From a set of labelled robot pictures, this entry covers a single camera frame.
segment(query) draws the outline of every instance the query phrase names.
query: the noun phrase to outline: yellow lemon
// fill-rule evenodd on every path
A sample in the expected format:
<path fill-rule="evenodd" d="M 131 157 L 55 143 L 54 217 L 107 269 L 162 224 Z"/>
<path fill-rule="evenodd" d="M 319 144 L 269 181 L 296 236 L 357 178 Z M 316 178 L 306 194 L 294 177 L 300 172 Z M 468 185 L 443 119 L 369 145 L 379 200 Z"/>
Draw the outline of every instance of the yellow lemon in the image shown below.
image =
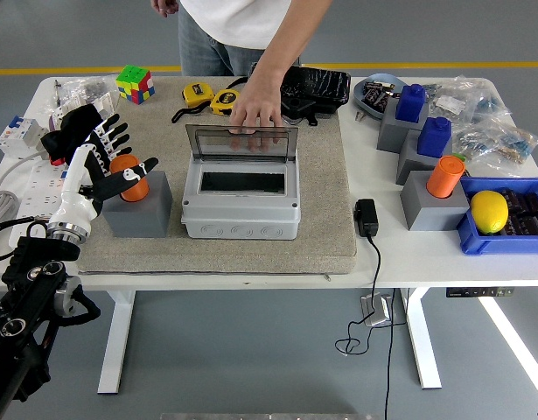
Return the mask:
<path fill-rule="evenodd" d="M 495 234 L 507 222 L 507 203 L 504 196 L 495 191 L 480 191 L 472 196 L 471 214 L 477 229 L 485 234 Z"/>

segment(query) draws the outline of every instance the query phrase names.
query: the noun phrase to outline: yellow floor line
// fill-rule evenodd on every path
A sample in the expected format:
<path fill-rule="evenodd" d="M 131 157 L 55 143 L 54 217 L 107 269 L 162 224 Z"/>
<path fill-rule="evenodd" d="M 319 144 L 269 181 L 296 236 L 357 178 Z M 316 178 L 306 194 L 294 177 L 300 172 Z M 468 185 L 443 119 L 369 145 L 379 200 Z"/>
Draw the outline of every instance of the yellow floor line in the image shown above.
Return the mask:
<path fill-rule="evenodd" d="M 538 68 L 538 61 L 458 61 L 458 62 L 396 62 L 396 63 L 304 63 L 305 67 L 328 69 L 429 69 L 429 68 Z M 181 66 L 143 66 L 151 72 L 180 73 Z M 119 73 L 122 66 L 103 67 L 43 67 L 0 68 L 0 76 L 25 76 L 34 74 L 105 74 Z"/>
<path fill-rule="evenodd" d="M 29 76 L 34 74 L 88 74 L 120 73 L 123 66 L 104 67 L 43 67 L 43 68 L 0 68 L 0 76 Z M 151 72 L 179 73 L 181 66 L 146 66 Z"/>

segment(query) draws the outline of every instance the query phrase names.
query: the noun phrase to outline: rubik's cube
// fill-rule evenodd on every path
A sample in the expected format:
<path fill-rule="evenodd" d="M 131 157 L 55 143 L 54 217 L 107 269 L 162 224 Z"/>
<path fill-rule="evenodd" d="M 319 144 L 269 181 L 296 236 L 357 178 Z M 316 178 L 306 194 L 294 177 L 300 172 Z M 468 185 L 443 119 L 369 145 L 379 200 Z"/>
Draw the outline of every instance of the rubik's cube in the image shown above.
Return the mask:
<path fill-rule="evenodd" d="M 141 104 L 154 94 L 150 71 L 137 67 L 125 66 L 115 80 L 121 96 L 136 104 Z"/>

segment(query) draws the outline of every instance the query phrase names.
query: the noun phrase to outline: tape measure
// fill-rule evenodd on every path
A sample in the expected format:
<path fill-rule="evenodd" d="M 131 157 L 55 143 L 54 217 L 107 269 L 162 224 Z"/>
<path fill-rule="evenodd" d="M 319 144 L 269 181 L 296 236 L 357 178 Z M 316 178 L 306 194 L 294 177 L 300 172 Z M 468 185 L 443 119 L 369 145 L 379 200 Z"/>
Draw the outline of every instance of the tape measure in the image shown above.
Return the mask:
<path fill-rule="evenodd" d="M 218 116 L 229 116 L 232 114 L 234 102 L 240 93 L 233 89 L 222 89 L 214 96 L 210 102 L 210 108 Z"/>
<path fill-rule="evenodd" d="M 176 123 L 185 114 L 198 114 L 209 105 L 214 114 L 229 116 L 232 114 L 232 107 L 240 93 L 237 90 L 227 88 L 214 94 L 213 89 L 208 84 L 198 82 L 185 86 L 181 94 L 188 108 L 182 108 L 176 112 L 171 119 L 172 123 Z"/>
<path fill-rule="evenodd" d="M 198 107 L 203 102 L 214 99 L 214 91 L 210 85 L 200 82 L 185 86 L 181 94 L 188 108 Z"/>

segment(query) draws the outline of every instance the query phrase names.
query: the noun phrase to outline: human arm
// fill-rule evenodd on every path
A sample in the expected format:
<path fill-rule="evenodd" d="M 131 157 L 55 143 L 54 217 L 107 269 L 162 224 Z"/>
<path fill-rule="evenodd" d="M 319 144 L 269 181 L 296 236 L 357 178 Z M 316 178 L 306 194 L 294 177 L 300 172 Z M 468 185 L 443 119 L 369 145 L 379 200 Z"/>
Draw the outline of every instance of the human arm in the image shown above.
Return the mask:
<path fill-rule="evenodd" d="M 177 0 L 150 0 L 150 5 L 159 15 L 167 18 L 179 10 Z"/>
<path fill-rule="evenodd" d="M 308 45 L 332 0 L 292 0 L 274 38 L 243 87 L 230 116 L 230 125 L 282 127 L 280 87 L 290 66 Z"/>

